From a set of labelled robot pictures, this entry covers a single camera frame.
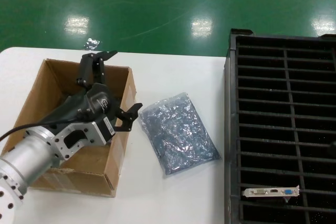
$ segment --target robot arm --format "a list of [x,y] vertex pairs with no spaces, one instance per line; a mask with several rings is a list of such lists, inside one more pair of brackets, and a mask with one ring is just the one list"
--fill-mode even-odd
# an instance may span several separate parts
[[[104,146],[116,132],[131,131],[142,104],[123,111],[105,85],[103,62],[116,53],[83,55],[76,81],[83,90],[27,128],[24,139],[0,157],[0,224],[12,223],[28,186],[48,169],[59,167],[84,146]],[[88,83],[91,67],[93,84]],[[121,126],[111,125],[115,117]]]

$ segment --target white table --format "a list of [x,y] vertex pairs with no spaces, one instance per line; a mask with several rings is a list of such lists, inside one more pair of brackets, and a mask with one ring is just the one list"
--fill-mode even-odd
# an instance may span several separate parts
[[[11,129],[45,58],[79,62],[82,50],[9,48],[0,54],[0,133]],[[225,58],[118,53],[107,65],[133,70],[144,107],[187,92],[224,154]],[[15,223],[224,223],[224,162],[165,178],[152,146],[134,123],[116,198],[28,190]]]

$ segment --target logo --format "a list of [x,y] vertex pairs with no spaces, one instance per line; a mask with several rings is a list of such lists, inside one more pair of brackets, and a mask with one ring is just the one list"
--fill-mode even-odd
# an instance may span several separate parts
[[105,109],[107,109],[108,103],[106,99],[101,99],[100,101],[97,99],[97,102],[99,103],[99,105],[101,106],[101,108],[103,109],[103,113],[105,113]]

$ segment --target open cardboard box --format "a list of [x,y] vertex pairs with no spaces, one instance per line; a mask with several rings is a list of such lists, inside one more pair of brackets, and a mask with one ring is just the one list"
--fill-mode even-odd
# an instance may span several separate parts
[[[78,70],[79,64],[75,62],[44,60],[15,126],[38,122],[68,95],[80,91],[75,82]],[[127,111],[134,105],[136,93],[131,68],[105,66],[105,77],[113,95],[121,100],[121,108]],[[24,130],[13,133],[3,153],[21,141],[23,135]],[[60,168],[49,169],[31,187],[114,197],[128,135],[128,132],[118,132],[111,145],[82,148]]]

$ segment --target plastic bag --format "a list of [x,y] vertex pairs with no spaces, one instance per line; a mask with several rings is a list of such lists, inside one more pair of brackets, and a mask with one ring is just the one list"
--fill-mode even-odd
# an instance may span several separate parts
[[139,116],[166,175],[221,158],[186,93],[152,104]]
[[99,40],[88,38],[88,41],[86,41],[84,45],[84,50],[94,51],[98,47],[99,43]]

